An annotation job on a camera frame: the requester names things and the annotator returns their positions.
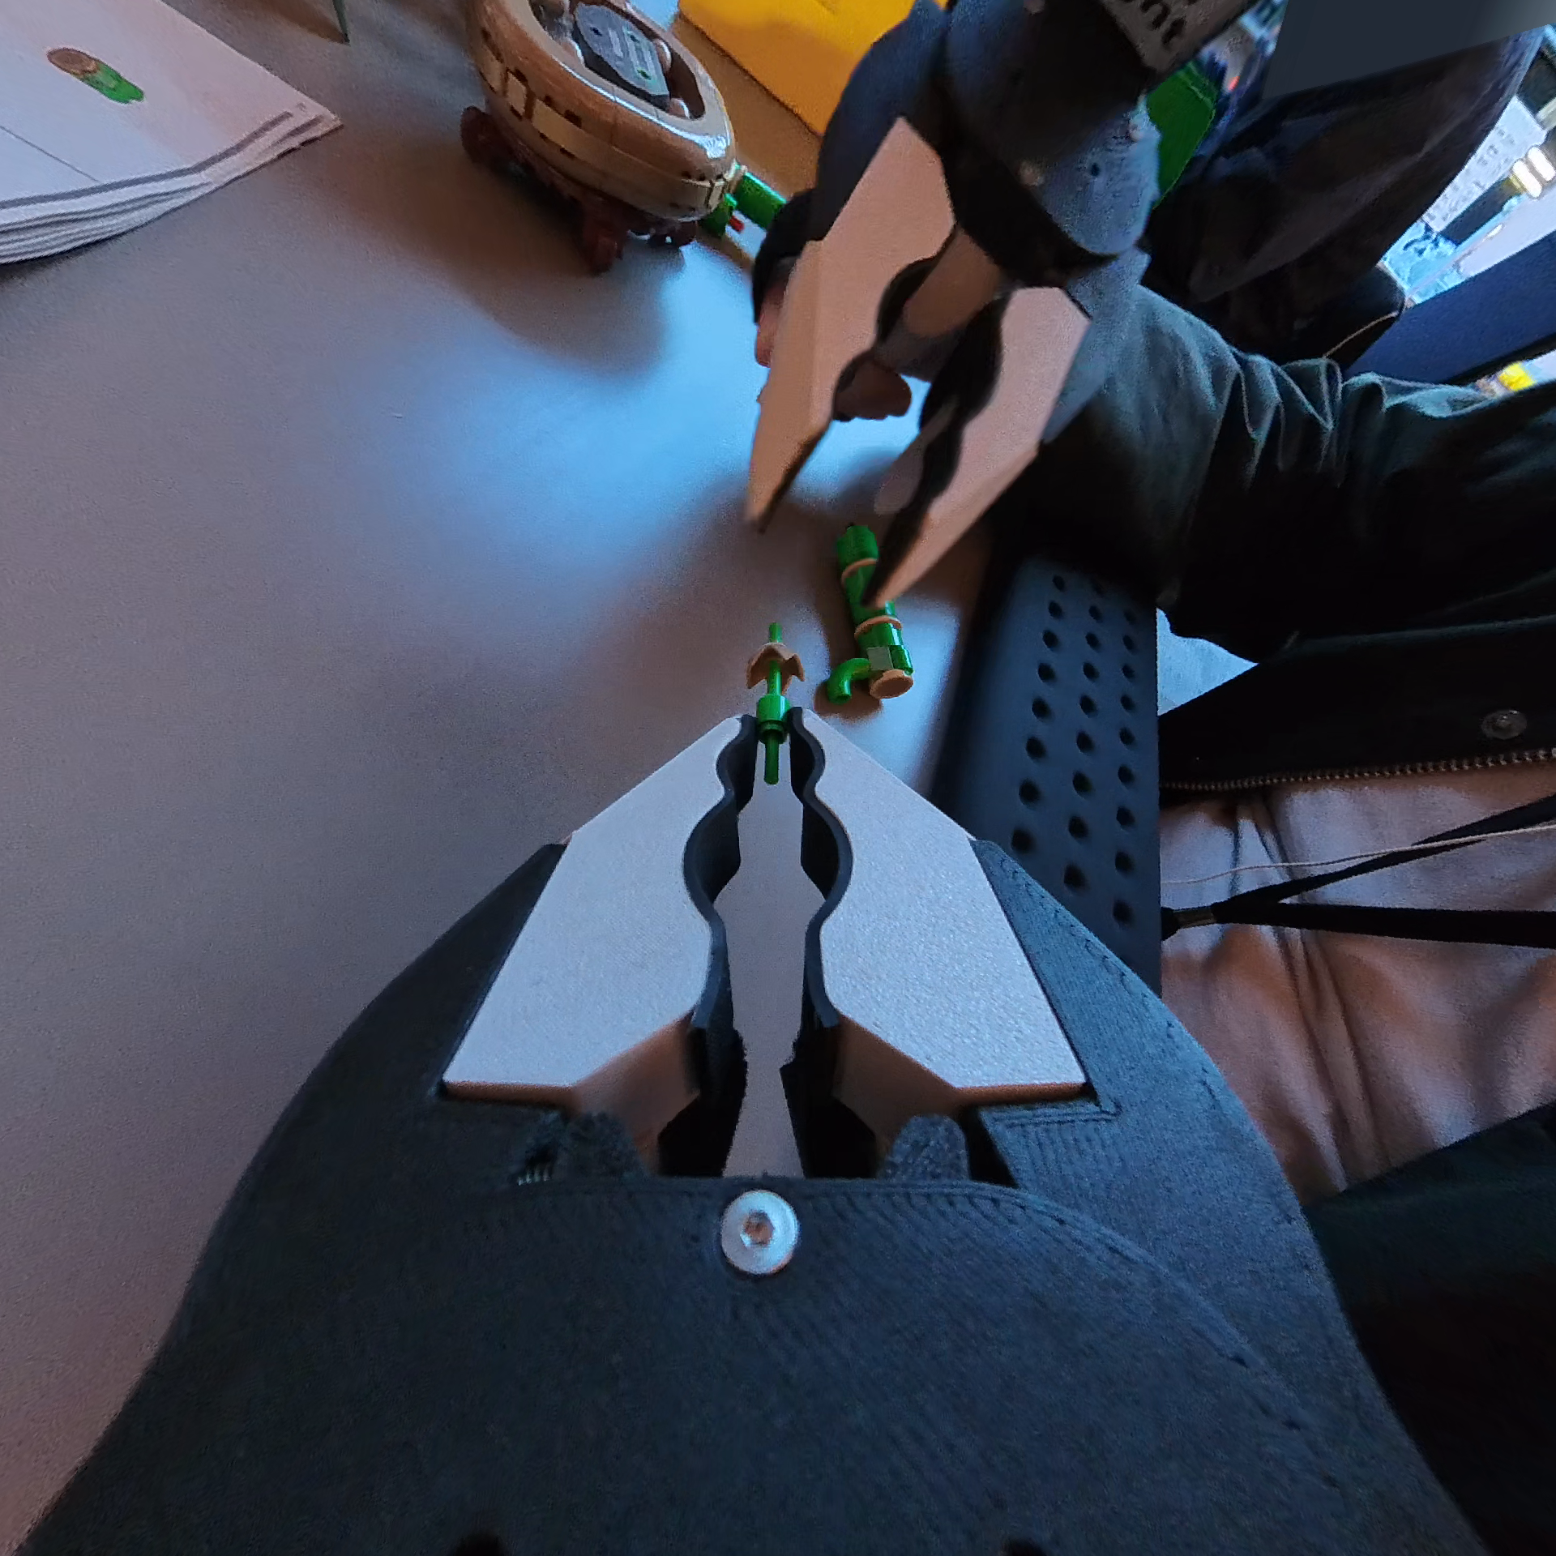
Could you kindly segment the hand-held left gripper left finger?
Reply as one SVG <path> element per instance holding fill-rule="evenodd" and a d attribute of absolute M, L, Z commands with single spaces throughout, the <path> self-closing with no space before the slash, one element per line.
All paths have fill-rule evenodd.
<path fill-rule="evenodd" d="M 559 846 L 440 1087 L 610 1115 L 649 1169 L 723 1172 L 746 1097 L 716 898 L 740 867 L 749 717 L 729 717 Z"/>

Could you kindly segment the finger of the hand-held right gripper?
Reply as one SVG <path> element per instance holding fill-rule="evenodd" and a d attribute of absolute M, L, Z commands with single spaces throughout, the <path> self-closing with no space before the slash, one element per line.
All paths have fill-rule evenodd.
<path fill-rule="evenodd" d="M 966 328 L 960 393 L 923 419 L 875 493 L 886 528 L 872 604 L 909 591 L 1031 463 L 1086 326 L 1061 289 L 1029 287 Z"/>
<path fill-rule="evenodd" d="M 936 150 L 896 118 L 786 278 L 746 478 L 744 519 L 757 532 L 833 424 L 831 398 L 849 370 L 872 359 L 905 378 L 877 359 L 881 302 L 901 274 L 940 254 L 953 226 Z"/>

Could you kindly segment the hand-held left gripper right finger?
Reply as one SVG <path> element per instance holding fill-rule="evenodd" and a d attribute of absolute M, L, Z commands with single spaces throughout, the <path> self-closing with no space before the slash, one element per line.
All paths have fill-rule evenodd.
<path fill-rule="evenodd" d="M 838 728 L 788 713 L 805 928 L 783 1095 L 803 1172 L 872 1176 L 916 1117 L 1086 1098 L 970 833 Z"/>

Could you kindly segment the green bamboo stalk model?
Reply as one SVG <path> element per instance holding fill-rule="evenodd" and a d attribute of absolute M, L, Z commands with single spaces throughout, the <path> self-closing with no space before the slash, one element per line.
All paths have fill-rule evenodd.
<path fill-rule="evenodd" d="M 859 687 L 855 693 L 866 693 L 877 702 L 899 696 L 912 687 L 914 672 L 894 606 L 888 600 L 877 606 L 868 602 L 879 565 L 873 532 L 862 524 L 847 526 L 835 541 L 835 561 L 851 628 L 847 657 L 864 656 L 872 669 L 868 689 Z"/>

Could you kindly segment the green rod with tan cap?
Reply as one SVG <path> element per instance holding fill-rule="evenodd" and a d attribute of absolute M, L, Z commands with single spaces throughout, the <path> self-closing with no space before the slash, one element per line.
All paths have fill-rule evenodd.
<path fill-rule="evenodd" d="M 786 739 L 790 711 L 786 689 L 794 680 L 805 680 L 803 661 L 785 645 L 781 624 L 772 620 L 764 643 L 746 665 L 746 687 L 757 691 L 755 739 L 762 748 L 766 785 L 777 785 L 779 782 L 781 748 Z"/>

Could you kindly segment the person's right forearm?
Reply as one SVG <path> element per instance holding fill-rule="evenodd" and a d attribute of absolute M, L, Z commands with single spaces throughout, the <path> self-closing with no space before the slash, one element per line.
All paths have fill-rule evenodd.
<path fill-rule="evenodd" d="M 1038 548 L 1248 659 L 1299 637 L 1551 615 L 1551 383 L 1342 378 L 1249 356 L 1142 285 L 1011 489 Z"/>

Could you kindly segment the person's right hand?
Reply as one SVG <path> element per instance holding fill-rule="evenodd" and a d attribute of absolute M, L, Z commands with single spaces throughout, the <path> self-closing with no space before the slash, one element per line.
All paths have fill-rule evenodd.
<path fill-rule="evenodd" d="M 755 311 L 753 359 L 772 370 L 772 354 L 785 311 L 785 278 L 775 278 Z M 835 422 L 883 420 L 899 417 L 910 406 L 907 381 L 872 359 L 860 361 L 835 389 L 829 417 Z"/>

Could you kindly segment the short green bamboo segment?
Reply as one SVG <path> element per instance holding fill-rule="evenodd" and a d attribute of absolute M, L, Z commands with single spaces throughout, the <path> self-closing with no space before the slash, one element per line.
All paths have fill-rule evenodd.
<path fill-rule="evenodd" d="M 768 231 L 783 209 L 785 198 L 777 191 L 747 168 L 736 167 L 716 202 L 697 220 L 697 228 L 714 239 L 738 235 L 747 228 Z"/>

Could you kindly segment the green plastic bin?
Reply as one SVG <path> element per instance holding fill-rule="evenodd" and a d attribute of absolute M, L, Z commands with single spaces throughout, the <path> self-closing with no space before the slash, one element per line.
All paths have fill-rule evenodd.
<path fill-rule="evenodd" d="M 1188 167 L 1216 120 L 1218 74 L 1188 61 L 1146 96 L 1146 111 L 1157 133 L 1159 202 Z"/>

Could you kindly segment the yellow plastic bin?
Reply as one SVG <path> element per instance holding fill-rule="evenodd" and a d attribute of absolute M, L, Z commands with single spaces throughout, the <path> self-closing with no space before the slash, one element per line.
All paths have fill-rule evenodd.
<path fill-rule="evenodd" d="M 853 67 L 910 2 L 679 2 L 679 18 L 822 133 Z"/>

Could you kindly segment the tan brick-built plant pot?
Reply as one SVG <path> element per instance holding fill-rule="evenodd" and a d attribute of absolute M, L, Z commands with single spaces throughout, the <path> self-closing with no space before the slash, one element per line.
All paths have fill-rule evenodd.
<path fill-rule="evenodd" d="M 672 33 L 625 2 L 470 2 L 483 104 L 458 143 L 571 213 L 590 274 L 631 243 L 686 244 L 744 176 L 725 104 Z"/>

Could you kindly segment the person's leg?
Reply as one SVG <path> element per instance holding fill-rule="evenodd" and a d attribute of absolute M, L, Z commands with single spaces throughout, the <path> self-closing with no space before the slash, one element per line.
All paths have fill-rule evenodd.
<path fill-rule="evenodd" d="M 1205 795 L 1159 817 L 1161 896 L 1196 908 L 1401 848 L 1551 793 L 1551 763 Z M 1553 1097 L 1551 952 L 1192 926 L 1161 996 L 1301 1200 Z"/>

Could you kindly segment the person's dark jacket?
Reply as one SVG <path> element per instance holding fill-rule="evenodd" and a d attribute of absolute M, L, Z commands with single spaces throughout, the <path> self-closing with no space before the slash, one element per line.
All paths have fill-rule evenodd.
<path fill-rule="evenodd" d="M 1170 804 L 1551 765 L 1551 572 L 1396 628 L 1299 639 L 1159 717 Z"/>

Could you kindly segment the white instruction booklet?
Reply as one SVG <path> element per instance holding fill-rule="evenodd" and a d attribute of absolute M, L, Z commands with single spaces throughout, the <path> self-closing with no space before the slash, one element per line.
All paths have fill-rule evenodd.
<path fill-rule="evenodd" d="M 1 261 L 118 237 L 338 128 L 160 2 L 1 4 Z"/>

